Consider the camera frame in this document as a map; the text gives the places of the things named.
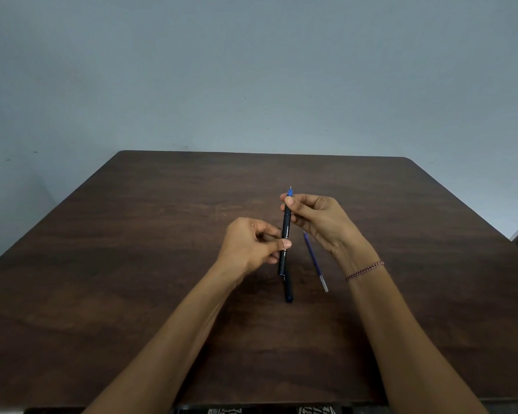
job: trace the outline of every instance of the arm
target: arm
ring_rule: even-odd
[[[152,414],[171,408],[229,293],[264,262],[277,263],[278,251],[291,246],[282,239],[263,242],[263,234],[279,238],[280,230],[248,218],[230,224],[215,264],[85,414]]]
[[[350,275],[378,254],[332,198],[281,196],[292,222],[310,232]],[[348,282],[396,413],[485,413],[484,406],[430,341],[383,266]]]

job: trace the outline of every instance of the braided bracelet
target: braided bracelet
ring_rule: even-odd
[[[364,268],[363,270],[359,270],[359,271],[356,271],[355,273],[353,274],[350,274],[349,276],[347,276],[345,278],[345,280],[349,280],[349,279],[352,279],[352,278],[356,278],[357,276],[359,276],[360,274],[363,274],[363,273],[366,273],[367,271],[371,271],[373,269],[376,269],[377,267],[379,266],[383,266],[384,265],[384,262],[380,261],[378,263],[374,263],[366,268]]]

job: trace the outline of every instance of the wall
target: wall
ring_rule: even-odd
[[[0,255],[54,206],[0,119]]]
[[[392,155],[518,229],[518,0],[0,0],[0,64],[56,201],[123,149]]]

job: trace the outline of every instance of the person's left forearm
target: person's left forearm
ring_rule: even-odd
[[[138,356],[84,411],[166,412],[237,284],[238,273],[216,264],[179,304]]]

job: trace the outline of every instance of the wooden table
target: wooden table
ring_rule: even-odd
[[[282,223],[290,184],[338,199],[476,395],[518,398],[518,248],[409,159],[123,151],[0,257],[0,406],[88,404],[207,271],[230,222]],[[300,229],[290,237],[294,303],[274,266],[249,275],[179,406],[383,400],[340,270],[313,244],[325,293]]]

